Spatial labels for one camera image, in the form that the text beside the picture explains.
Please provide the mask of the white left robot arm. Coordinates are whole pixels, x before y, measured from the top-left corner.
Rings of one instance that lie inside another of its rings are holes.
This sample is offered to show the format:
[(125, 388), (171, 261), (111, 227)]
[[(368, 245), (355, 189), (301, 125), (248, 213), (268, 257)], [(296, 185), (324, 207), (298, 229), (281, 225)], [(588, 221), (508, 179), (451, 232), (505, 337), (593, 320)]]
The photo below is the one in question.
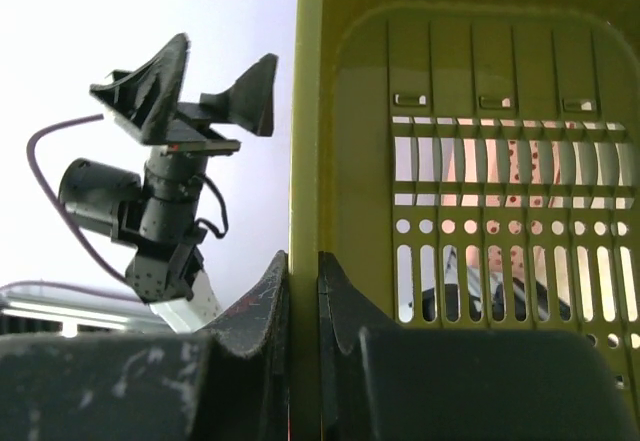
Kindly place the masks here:
[(209, 159), (231, 156), (241, 144), (212, 127), (234, 124), (271, 136), (278, 63), (268, 53), (227, 90), (182, 102), (188, 55), (189, 39), (179, 33), (137, 70), (115, 70), (109, 83), (91, 86), (108, 116), (150, 155), (142, 175), (77, 159), (58, 194), (76, 226), (135, 248), (123, 281), (177, 333), (195, 332), (221, 312), (199, 246), (208, 234), (227, 234), (228, 216), (216, 227), (197, 208), (204, 188), (221, 195), (206, 174)]

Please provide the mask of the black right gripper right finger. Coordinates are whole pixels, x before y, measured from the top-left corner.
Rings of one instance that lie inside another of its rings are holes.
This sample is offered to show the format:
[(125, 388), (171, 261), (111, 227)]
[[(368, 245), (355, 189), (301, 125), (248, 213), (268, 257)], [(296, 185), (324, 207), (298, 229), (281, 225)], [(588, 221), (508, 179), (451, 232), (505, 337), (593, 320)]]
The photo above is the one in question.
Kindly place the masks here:
[(328, 440), (629, 440), (603, 357), (563, 331), (404, 328), (319, 256)]

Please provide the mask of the pink perforated basket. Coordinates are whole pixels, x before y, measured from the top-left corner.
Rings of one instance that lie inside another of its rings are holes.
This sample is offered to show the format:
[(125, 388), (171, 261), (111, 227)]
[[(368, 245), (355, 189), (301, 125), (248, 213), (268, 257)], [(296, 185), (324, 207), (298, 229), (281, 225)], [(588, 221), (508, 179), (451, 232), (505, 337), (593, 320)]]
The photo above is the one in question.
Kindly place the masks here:
[(635, 150), (615, 124), (469, 120), (429, 143), (427, 316), (635, 319)]

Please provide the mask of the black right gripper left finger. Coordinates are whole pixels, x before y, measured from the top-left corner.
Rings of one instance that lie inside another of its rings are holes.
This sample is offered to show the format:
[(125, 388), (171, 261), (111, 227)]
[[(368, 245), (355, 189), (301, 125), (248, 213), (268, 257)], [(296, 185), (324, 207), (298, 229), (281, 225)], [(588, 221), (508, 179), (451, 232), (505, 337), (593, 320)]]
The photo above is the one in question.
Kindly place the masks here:
[(5, 440), (284, 440), (288, 258), (192, 334), (1, 340)]

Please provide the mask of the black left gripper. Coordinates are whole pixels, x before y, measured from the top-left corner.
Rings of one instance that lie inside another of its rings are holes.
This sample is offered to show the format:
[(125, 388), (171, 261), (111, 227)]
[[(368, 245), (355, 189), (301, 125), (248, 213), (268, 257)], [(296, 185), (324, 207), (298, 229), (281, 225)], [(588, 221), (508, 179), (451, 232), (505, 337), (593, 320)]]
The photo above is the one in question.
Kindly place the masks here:
[[(105, 113), (140, 144), (165, 144), (174, 120), (189, 55), (189, 39), (179, 33), (134, 71), (114, 71), (107, 84), (89, 94)], [(274, 132), (274, 82), (278, 57), (268, 53), (226, 91), (202, 93), (199, 105), (215, 123), (235, 124), (259, 137)], [(204, 268), (199, 245), (225, 228), (197, 217), (209, 152), (202, 141), (155, 146), (144, 173), (79, 158), (65, 171), (58, 199), (81, 228), (135, 248), (124, 282), (146, 304), (193, 297)]]

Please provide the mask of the green plastic tub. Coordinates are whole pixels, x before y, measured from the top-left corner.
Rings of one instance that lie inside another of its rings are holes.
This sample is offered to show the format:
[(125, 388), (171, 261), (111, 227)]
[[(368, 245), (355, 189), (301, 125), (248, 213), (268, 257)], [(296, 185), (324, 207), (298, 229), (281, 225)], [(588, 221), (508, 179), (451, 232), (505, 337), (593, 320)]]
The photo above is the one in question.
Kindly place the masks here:
[[(290, 435), (322, 425), (319, 256), (404, 328), (563, 331), (601, 355), (639, 436), (639, 0), (298, 0)], [(427, 316), (429, 143), (469, 120), (615, 124), (635, 150), (635, 319)]]

